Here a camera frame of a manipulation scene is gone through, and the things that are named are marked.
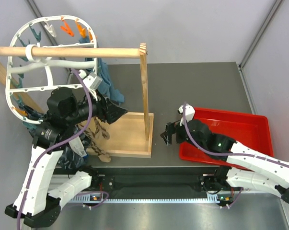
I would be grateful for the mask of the brown argyle sock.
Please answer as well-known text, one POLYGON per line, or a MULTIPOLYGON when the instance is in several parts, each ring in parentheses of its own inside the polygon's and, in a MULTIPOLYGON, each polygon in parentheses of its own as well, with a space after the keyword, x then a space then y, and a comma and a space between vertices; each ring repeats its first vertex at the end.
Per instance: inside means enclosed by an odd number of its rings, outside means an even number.
POLYGON ((100 147, 94 140, 91 140, 88 148, 87 153, 92 156, 97 156, 100 161, 109 163, 111 161, 110 155, 100 147))
POLYGON ((81 141, 85 145, 100 144, 110 139, 110 134, 104 127, 103 123, 96 117, 92 118, 86 130, 80 136, 81 141))

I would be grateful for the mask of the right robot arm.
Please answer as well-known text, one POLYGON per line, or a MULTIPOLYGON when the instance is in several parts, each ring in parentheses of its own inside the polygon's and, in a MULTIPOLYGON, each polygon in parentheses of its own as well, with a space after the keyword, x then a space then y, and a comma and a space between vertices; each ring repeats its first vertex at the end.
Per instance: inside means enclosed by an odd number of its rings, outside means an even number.
POLYGON ((289 204, 289 162, 260 153, 223 134, 212 132, 198 119, 167 123, 160 134, 167 146, 188 142, 210 158, 226 162, 220 167, 214 182, 217 188, 250 188, 275 195, 289 204))

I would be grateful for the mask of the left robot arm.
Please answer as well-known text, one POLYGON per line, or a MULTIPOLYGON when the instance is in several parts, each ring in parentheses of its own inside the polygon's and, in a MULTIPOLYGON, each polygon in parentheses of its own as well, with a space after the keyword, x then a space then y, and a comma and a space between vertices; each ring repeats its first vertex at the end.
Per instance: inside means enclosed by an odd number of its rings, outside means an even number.
POLYGON ((5 208, 5 214, 17 220, 17 229, 22 224, 31 228, 51 226, 70 200, 99 186, 96 170, 77 166, 71 178, 56 189, 49 189, 67 147, 74 140, 82 140, 92 117, 112 124, 127 113, 127 109, 106 96, 94 97, 88 89, 85 94, 79 102, 71 88, 60 87, 51 92, 47 114, 34 130, 30 164, 21 191, 14 203, 5 208))

